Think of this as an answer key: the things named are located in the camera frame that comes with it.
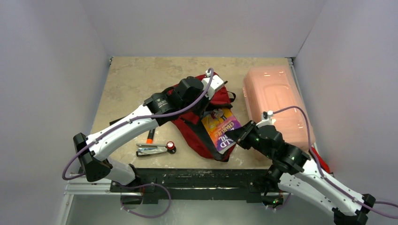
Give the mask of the purple Roald Dahl book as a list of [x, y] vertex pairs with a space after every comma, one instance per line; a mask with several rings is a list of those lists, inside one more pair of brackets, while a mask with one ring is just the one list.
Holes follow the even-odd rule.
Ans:
[[218, 153], [224, 154], [235, 144], [225, 133], [241, 128], [241, 124], [229, 108], [207, 111], [201, 121]]

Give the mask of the red backpack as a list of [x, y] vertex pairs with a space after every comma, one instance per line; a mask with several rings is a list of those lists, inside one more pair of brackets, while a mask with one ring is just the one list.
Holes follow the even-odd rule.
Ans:
[[[235, 99], [235, 93], [227, 91], [226, 87], [222, 87], [206, 105], [204, 113], [222, 108], [231, 109], [232, 102], [235, 101]], [[188, 146], [201, 157], [227, 162], [236, 145], [233, 144], [224, 153], [219, 153], [201, 122], [201, 119], [202, 118], [194, 112], [185, 112], [176, 120], [173, 120], [172, 123], [180, 131]]]

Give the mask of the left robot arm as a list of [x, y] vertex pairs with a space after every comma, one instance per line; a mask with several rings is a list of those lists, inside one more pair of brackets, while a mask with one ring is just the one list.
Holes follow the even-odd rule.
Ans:
[[185, 112], [202, 113], [223, 85], [218, 75], [202, 79], [189, 76], [175, 86], [152, 94], [113, 125], [88, 136], [76, 134], [73, 143], [86, 180], [95, 182], [107, 178], [129, 192], [136, 191], [140, 179], [133, 166], [111, 160], [109, 156], [140, 134], [176, 120]]

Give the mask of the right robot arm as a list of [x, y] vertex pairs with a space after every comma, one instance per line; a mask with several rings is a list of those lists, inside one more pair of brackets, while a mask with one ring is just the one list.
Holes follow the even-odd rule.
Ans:
[[310, 155], [287, 143], [273, 125], [257, 126], [250, 121], [226, 132], [243, 149], [254, 148], [272, 165], [258, 184], [267, 194], [277, 188], [318, 206], [333, 217], [336, 225], [364, 225], [375, 204], [370, 194], [355, 192], [320, 168]]

